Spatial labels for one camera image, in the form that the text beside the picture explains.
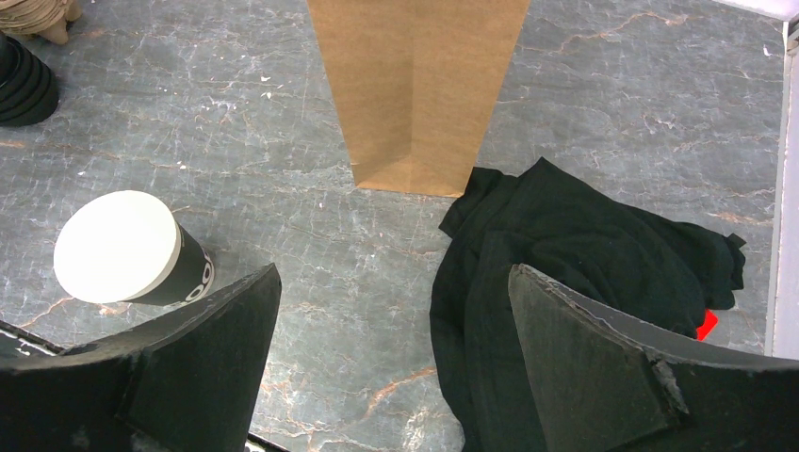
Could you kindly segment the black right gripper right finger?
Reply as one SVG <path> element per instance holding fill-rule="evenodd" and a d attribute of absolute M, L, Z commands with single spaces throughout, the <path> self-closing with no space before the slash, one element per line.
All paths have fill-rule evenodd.
<path fill-rule="evenodd" d="M 661 329 L 530 266 L 508 292 L 549 450 L 797 449 L 797 361 Z"/>

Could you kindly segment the black paper coffee cup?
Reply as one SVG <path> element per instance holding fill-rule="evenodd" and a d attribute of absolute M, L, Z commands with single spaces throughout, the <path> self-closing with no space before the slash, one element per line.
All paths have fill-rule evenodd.
<path fill-rule="evenodd" d="M 159 198 L 141 191 L 105 194 L 78 209 L 54 248 L 57 281 L 93 304 L 154 306 L 193 302 L 208 292 L 208 252 Z"/>

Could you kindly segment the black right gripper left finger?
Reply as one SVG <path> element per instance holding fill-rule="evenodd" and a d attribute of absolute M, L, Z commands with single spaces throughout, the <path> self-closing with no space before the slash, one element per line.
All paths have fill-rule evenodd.
<path fill-rule="evenodd" d="M 57 356 L 1 358 L 5 451 L 241 451 L 282 293 L 275 265 Z"/>

